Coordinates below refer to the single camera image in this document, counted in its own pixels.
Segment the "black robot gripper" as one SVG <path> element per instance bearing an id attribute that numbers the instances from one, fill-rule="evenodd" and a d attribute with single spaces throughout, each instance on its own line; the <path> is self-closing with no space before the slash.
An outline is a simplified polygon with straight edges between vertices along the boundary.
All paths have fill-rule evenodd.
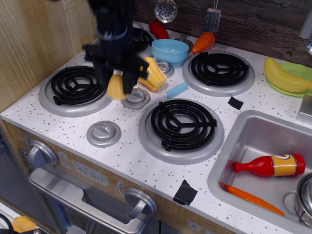
<path id="1" fill-rule="evenodd" d="M 124 94 L 130 94 L 138 78 L 147 78 L 149 64 L 134 51 L 133 27 L 120 34 L 99 34 L 96 42 L 84 44 L 85 60 L 93 64 L 100 86 L 107 89 L 114 70 L 122 71 Z"/>

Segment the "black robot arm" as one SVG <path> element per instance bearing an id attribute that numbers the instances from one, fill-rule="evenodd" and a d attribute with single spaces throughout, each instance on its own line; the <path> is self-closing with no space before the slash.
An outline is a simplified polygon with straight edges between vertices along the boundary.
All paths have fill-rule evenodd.
<path id="1" fill-rule="evenodd" d="M 91 0 L 96 16 L 97 43 L 85 44 L 85 59 L 93 63 L 100 86 L 107 89 L 114 70 L 122 72 L 124 94 L 130 94 L 138 78 L 147 77 L 149 64 L 134 50 L 135 0 Z"/>

